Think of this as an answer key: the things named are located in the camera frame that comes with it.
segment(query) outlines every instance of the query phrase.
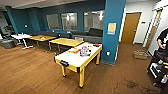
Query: tabletop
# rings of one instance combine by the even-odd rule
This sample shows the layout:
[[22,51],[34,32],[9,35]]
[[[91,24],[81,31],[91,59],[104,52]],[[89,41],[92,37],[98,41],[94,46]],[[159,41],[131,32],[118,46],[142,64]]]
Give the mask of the tabletop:
[[29,39],[37,40],[37,41],[47,41],[47,40],[54,39],[54,38],[56,37],[38,35],[38,36],[30,37]]
[[59,39],[51,40],[50,42],[56,43],[56,44],[61,44],[61,45],[66,45],[66,46],[76,47],[79,44],[83,43],[84,41],[67,39],[67,38],[59,38]]
[[16,35],[11,35],[12,37],[16,38],[16,39],[23,39],[23,38],[29,38],[32,37],[28,34],[16,34]]
[[[89,47],[89,49],[91,50],[90,56],[80,56],[80,51],[76,54],[69,52],[73,49],[82,49],[82,47],[84,47],[84,46]],[[101,48],[102,48],[102,45],[99,47],[95,47],[95,46],[93,46],[93,44],[85,42],[75,48],[71,48],[64,53],[61,53],[60,55],[55,56],[55,59],[63,60],[63,61],[66,61],[75,67],[79,67],[85,61],[87,61],[94,53],[96,53],[96,51],[98,51]]]

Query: sign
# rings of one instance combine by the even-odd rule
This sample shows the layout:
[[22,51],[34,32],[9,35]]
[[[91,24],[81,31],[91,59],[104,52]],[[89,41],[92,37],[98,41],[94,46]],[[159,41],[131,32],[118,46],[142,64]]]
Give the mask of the sign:
[[108,34],[115,35],[115,31],[116,31],[116,23],[109,23],[108,24]]

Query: box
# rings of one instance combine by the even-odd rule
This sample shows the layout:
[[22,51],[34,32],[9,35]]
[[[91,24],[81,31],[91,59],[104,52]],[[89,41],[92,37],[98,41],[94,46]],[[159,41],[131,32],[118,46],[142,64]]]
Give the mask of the box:
[[133,57],[136,59],[146,59],[147,54],[145,51],[134,51]]

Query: wooden table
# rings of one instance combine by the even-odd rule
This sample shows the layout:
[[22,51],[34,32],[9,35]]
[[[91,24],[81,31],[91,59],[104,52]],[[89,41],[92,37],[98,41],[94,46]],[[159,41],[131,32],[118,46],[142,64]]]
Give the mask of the wooden table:
[[56,37],[38,35],[38,36],[30,37],[29,39],[36,40],[37,41],[37,46],[39,46],[38,41],[49,41],[49,40],[54,39],[54,38],[56,38]]
[[71,47],[76,47],[79,44],[83,43],[84,41],[67,39],[67,38],[58,38],[58,39],[55,39],[55,40],[51,40],[50,42],[58,44],[58,49],[60,51],[59,44],[66,45],[66,46],[71,46]]
[[70,69],[76,73],[80,74],[79,87],[82,88],[84,85],[84,71],[85,67],[90,63],[90,61],[97,56],[96,64],[99,64],[100,52],[102,50],[102,45],[99,47],[93,46],[91,43],[82,43],[81,45],[75,47],[77,49],[82,49],[83,46],[89,47],[91,50],[90,56],[80,56],[80,51],[76,54],[70,53],[74,48],[55,56],[55,62],[62,66],[63,76],[66,77],[66,68]]

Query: doorway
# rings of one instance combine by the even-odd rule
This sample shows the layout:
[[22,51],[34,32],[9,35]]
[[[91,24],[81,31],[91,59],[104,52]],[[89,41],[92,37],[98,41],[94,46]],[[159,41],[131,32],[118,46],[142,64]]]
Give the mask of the doorway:
[[145,37],[146,45],[145,45],[145,47],[143,47],[143,50],[147,51],[150,44],[151,44],[151,41],[152,41],[153,36],[155,34],[155,31],[156,31],[157,27],[159,26],[161,13],[162,13],[162,10],[157,10],[155,18],[151,19],[150,25],[152,25],[152,27],[151,27],[150,31],[147,32],[147,34],[146,34],[146,37]]
[[121,42],[133,43],[141,13],[126,13]]

